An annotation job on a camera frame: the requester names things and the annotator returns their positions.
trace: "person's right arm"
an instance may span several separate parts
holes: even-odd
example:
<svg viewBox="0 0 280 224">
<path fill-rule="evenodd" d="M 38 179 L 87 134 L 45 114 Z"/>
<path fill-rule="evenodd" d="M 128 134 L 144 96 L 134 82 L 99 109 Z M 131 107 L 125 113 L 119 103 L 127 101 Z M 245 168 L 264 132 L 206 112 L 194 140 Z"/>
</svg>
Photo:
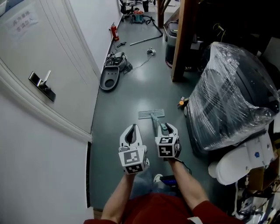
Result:
<svg viewBox="0 0 280 224">
<path fill-rule="evenodd" d="M 169 160 L 169 164 L 181 194 L 191 210 L 203 201 L 209 200 L 201 184 L 186 171 L 182 163 L 176 160 Z"/>
</svg>

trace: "blue jeans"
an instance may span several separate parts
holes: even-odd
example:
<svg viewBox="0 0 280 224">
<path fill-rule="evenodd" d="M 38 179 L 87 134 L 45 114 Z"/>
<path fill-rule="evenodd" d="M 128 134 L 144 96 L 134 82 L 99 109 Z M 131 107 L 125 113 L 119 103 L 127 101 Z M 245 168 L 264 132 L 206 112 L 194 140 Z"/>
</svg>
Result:
<svg viewBox="0 0 280 224">
<path fill-rule="evenodd" d="M 171 196 L 177 195 L 176 192 L 171 190 L 171 187 L 165 185 L 163 182 L 154 182 L 150 166 L 146 165 L 145 170 L 135 176 L 129 199 L 149 193 L 164 193 Z"/>
</svg>

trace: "plastic wrap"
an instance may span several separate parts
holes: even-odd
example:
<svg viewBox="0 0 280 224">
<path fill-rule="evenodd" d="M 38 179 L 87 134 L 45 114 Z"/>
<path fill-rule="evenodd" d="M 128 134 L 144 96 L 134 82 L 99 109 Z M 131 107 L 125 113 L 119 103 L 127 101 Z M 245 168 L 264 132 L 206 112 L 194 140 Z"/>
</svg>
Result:
<svg viewBox="0 0 280 224">
<path fill-rule="evenodd" d="M 261 62 L 236 46 L 214 42 L 187 105 L 200 150 L 238 144 L 264 129 L 279 110 L 276 88 Z"/>
</svg>

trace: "red sleeve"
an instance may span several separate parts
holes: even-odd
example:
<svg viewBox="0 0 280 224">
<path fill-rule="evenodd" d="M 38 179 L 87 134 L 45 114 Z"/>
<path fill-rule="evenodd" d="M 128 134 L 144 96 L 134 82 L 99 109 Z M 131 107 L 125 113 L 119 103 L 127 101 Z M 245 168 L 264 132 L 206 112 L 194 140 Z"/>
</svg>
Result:
<svg viewBox="0 0 280 224">
<path fill-rule="evenodd" d="M 203 201 L 192 210 L 193 216 L 200 218 L 203 224 L 227 223 L 243 224 L 239 219 L 228 216 L 209 201 Z"/>
<path fill-rule="evenodd" d="M 115 222 L 111 220 L 105 220 L 105 219 L 88 219 L 84 222 L 84 224 L 116 224 Z"/>
</svg>

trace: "person's left arm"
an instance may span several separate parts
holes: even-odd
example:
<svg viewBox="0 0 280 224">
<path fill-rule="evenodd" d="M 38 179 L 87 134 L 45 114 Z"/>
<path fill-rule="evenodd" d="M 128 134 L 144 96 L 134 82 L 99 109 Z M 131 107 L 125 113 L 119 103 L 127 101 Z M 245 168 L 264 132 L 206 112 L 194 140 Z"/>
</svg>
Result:
<svg viewBox="0 0 280 224">
<path fill-rule="evenodd" d="M 130 198 L 134 177 L 135 174 L 125 174 L 122 177 L 114 193 L 105 204 L 101 219 L 110 220 L 117 224 L 121 222 L 126 203 Z"/>
</svg>

